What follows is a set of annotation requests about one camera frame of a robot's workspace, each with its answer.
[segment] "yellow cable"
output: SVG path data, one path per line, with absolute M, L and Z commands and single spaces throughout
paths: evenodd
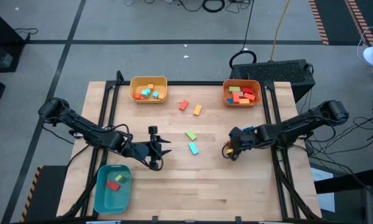
M 275 40 L 273 40 L 272 53 L 271 53 L 271 59 L 270 60 L 272 60 L 273 53 L 275 52 L 275 45 L 276 45 L 276 39 L 278 38 L 279 28 L 280 28 L 281 22 L 283 21 L 283 18 L 285 17 L 285 14 L 286 14 L 289 3 L 290 3 L 290 0 L 287 0 L 285 9 L 283 10 L 283 14 L 281 15 L 281 19 L 280 19 L 280 22 L 278 24 L 278 28 L 276 28 Z

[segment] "orange container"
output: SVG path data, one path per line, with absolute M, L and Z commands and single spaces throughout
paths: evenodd
M 135 99 L 135 93 L 141 93 L 149 84 L 153 84 L 154 86 L 148 99 Z M 166 77 L 133 77 L 130 83 L 130 97 L 137 103 L 163 103 L 167 99 L 167 85 Z M 162 99 L 153 98 L 152 94 L 154 91 L 158 91 L 159 94 L 163 94 L 164 97 Z
M 239 103 L 229 103 L 226 99 L 232 98 L 232 94 L 229 93 L 229 87 L 230 86 L 239 86 L 240 89 L 243 87 L 249 87 L 252 88 L 254 91 L 255 99 L 253 102 L 249 104 L 239 104 Z M 225 106 L 230 107 L 252 107 L 259 102 L 261 102 L 261 86 L 260 84 L 255 80 L 225 80 L 224 84 L 222 84 L 223 95 L 222 95 L 222 102 Z

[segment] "black metal frame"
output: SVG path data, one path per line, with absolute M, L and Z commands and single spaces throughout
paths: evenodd
M 106 82 L 106 85 L 105 85 L 105 92 L 103 94 L 103 101 L 102 101 L 102 108 L 100 110 L 100 116 L 99 116 L 99 122 L 98 124 L 100 126 L 103 126 L 103 122 L 104 122 L 104 117 L 105 117 L 105 111 L 106 111 L 106 107 L 107 107 L 107 103 L 108 103 L 108 95 L 110 93 L 110 90 L 114 87 L 114 94 L 113 94 L 113 99 L 111 101 L 111 110 L 110 110 L 110 115 L 109 115 L 109 121 L 108 121 L 108 125 L 111 126 L 113 125 L 113 122 L 114 122 L 114 116 L 115 116 L 115 110 L 116 110 L 116 103 L 117 103 L 117 99 L 118 99 L 118 91 L 120 89 L 120 85 L 129 85 L 130 84 L 130 81 L 124 81 L 124 78 L 123 76 L 121 75 L 120 71 L 117 72 L 117 80 L 116 81 L 107 81 Z M 168 81 L 168 85 L 213 85 L 213 86 L 219 86 L 219 85 L 222 85 L 223 82 L 222 81 Z M 271 123 L 271 117 L 270 117 L 270 112 L 269 112 L 269 105 L 268 105 L 268 99 L 267 99 L 267 93 L 266 93 L 266 90 L 265 90 L 265 85 L 261 83 L 261 91 L 262 91 L 262 101 L 263 101 L 263 107 L 264 107 L 264 112 L 265 112 L 265 119 L 266 119 L 266 122 L 267 124 L 270 124 Z M 272 99 L 272 103 L 273 103 L 273 109 L 274 109 L 274 112 L 275 112 L 275 120 L 277 123 L 281 122 L 281 119 L 280 119 L 280 112 L 279 112 L 279 107 L 278 107 L 278 102 L 277 102 L 277 98 L 276 98 L 276 94 L 275 94 L 275 89 L 274 88 L 270 88 L 270 93 L 271 93 L 271 99 Z M 273 164 L 275 165 L 275 163 L 277 163 L 277 159 L 278 159 L 278 156 L 277 156 L 277 149 L 276 148 L 271 148 L 271 154 L 272 154 L 272 160 L 273 160 Z M 102 162 L 100 164 L 100 166 L 103 166 L 106 164 L 106 160 L 107 160 L 107 153 L 108 151 L 105 150 L 103 151 L 103 155 L 102 155 Z M 92 157 L 91 157 L 91 162 L 90 162 L 90 168 L 89 168 L 89 172 L 88 172 L 88 181 L 87 181 L 87 185 L 90 183 L 92 177 L 93 177 L 93 174 L 95 173 L 95 167 L 96 167 L 96 163 L 97 163 L 97 155 L 98 155 L 98 149 L 94 148 L 93 149 L 93 153 L 92 153 Z M 292 178 L 292 174 L 291 174 L 291 169 L 290 169 L 290 161 L 289 161 L 289 158 L 288 158 L 288 153 L 287 151 L 283 151 L 282 152 L 282 157 L 283 157 L 283 162 L 284 162 L 284 165 L 285 165 L 285 171 L 286 171 L 286 177 L 288 179 L 288 181 L 290 182 L 290 184 L 294 187 L 293 185 L 293 178 Z M 299 211 L 299 208 L 297 206 L 297 203 L 295 202 L 295 200 L 291 198 L 291 204 L 292 204 L 292 207 L 293 207 L 293 214 L 294 214 L 294 218 L 288 218 L 288 214 L 287 214 L 287 209 L 286 209 L 286 202 L 285 202 L 285 194 L 284 194 L 284 191 L 283 191 L 283 185 L 282 185 L 282 182 L 280 180 L 280 178 L 276 175 L 276 186 L 277 186 L 277 190 L 278 190 L 278 196 L 279 196 L 279 204 L 280 204 L 280 210 L 281 210 L 281 217 L 282 217 L 282 221 L 283 222 L 288 222 L 288 223 L 337 223 L 337 222 L 329 222 L 329 221 L 324 221 L 324 220 L 307 220 L 307 219 L 301 219 L 300 218 L 300 211 Z M 88 202 L 89 202 L 89 198 L 86 199 L 85 203 L 84 203 L 84 206 L 82 208 L 82 212 L 81 212 L 81 217 L 86 217 L 86 214 L 87 214 L 87 209 L 88 209 Z M 93 218 L 96 218 L 98 217 L 98 213 L 96 211 L 93 211 Z M 152 220 L 122 220 L 121 223 L 127 223 L 127 224 L 134 224 L 134 223 L 153 223 L 153 224 L 158 224 L 158 223 L 194 223 L 194 224 L 198 224 L 198 223 L 201 223 L 201 224 L 206 224 L 206 223 L 221 223 L 221 224 L 255 224 L 255 223 L 261 223 L 261 222 L 243 222 L 242 221 L 242 218 L 241 217 L 235 217 L 235 221 L 187 221 L 187 220 L 184 220 L 184 221 L 169 221 L 169 220 L 166 220 L 166 221 L 159 221 L 158 220 L 158 217 L 157 216 L 153 216 L 152 217 Z

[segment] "yellow block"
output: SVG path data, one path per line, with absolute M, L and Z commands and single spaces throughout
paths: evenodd
M 199 115 L 201 110 L 201 105 L 196 105 L 196 108 L 194 108 L 194 115 Z
M 240 103 L 240 104 L 249 104 L 250 100 L 249 99 L 239 99 L 238 103 Z

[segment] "teal tray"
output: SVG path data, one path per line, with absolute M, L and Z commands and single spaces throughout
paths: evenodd
M 115 178 L 121 175 L 123 180 L 117 182 Z M 112 180 L 120 185 L 118 191 L 108 188 L 107 182 Z M 97 189 L 94 209 L 98 213 L 121 213 L 128 206 L 131 192 L 131 171 L 125 165 L 105 165 L 98 172 Z

